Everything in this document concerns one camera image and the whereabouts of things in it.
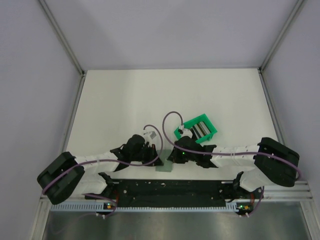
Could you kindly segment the green plastic card bin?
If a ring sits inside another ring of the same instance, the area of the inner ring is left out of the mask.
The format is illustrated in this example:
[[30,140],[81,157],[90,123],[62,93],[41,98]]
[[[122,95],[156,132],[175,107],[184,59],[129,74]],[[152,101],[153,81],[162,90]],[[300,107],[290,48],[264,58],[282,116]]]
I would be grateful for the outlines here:
[[[201,138],[198,138],[196,136],[195,132],[192,130],[192,127],[199,122],[204,122],[204,124],[206,125],[206,127],[210,131],[209,135],[206,135]],[[198,144],[202,144],[204,142],[210,141],[212,139],[212,137],[214,136],[214,134],[216,134],[218,132],[206,114],[199,115],[191,120],[184,122],[183,124],[184,124],[185,128],[192,131],[192,133],[193,133],[192,139],[195,140],[195,142]]]

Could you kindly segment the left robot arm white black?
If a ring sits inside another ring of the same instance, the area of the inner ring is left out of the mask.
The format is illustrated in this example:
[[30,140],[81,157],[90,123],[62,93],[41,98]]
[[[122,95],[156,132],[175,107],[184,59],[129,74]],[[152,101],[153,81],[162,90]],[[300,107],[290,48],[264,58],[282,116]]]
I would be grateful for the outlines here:
[[61,153],[37,177],[42,194],[53,205],[72,196],[103,199],[115,197],[116,187],[110,173],[131,167],[157,167],[163,165],[153,141],[156,133],[134,134],[120,147],[105,153],[74,156],[69,151]]

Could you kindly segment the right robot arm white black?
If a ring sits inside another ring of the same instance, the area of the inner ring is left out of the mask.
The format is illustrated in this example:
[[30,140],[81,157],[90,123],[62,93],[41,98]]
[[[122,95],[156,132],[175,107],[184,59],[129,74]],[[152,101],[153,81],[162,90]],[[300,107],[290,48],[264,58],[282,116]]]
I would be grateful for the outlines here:
[[270,137],[254,145],[220,147],[201,145],[184,136],[174,143],[168,160],[175,164],[192,161],[205,169],[241,168],[233,180],[233,192],[239,198],[265,186],[291,188],[300,176],[299,154]]

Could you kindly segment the sage green leather card holder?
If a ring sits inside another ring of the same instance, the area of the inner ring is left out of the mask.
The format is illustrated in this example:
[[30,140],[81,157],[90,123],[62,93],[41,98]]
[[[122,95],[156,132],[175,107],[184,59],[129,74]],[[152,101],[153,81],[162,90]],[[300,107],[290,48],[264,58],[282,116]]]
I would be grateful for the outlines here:
[[162,161],[162,166],[156,166],[155,171],[156,172],[163,172],[163,173],[170,173],[173,170],[173,163],[168,160],[168,157],[171,154],[171,150],[164,149],[162,153],[159,155],[160,160]]

